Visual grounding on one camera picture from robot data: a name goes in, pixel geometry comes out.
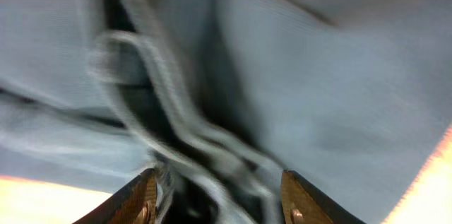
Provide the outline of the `blue polo shirt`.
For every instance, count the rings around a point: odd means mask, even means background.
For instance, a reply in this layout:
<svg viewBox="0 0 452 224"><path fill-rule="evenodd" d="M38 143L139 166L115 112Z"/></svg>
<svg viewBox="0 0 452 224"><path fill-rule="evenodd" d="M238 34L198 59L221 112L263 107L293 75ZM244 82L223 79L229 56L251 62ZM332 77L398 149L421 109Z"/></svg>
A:
<svg viewBox="0 0 452 224"><path fill-rule="evenodd" d="M152 168L154 223L451 222L451 0L1 0L1 222Z"/></svg>

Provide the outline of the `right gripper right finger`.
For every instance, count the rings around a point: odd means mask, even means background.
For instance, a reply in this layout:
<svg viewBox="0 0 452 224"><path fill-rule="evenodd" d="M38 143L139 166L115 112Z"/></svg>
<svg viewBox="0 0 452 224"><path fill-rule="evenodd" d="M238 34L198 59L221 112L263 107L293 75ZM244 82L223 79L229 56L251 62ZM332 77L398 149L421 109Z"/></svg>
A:
<svg viewBox="0 0 452 224"><path fill-rule="evenodd" d="M364 224L292 170L283 170L281 205L286 224Z"/></svg>

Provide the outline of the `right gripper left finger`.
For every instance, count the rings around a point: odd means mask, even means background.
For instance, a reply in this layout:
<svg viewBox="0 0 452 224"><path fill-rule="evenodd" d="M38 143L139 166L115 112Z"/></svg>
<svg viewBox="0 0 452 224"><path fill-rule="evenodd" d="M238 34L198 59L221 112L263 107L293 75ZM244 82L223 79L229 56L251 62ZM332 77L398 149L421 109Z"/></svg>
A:
<svg viewBox="0 0 452 224"><path fill-rule="evenodd" d="M148 168L73 224L153 224L156 202L155 171Z"/></svg>

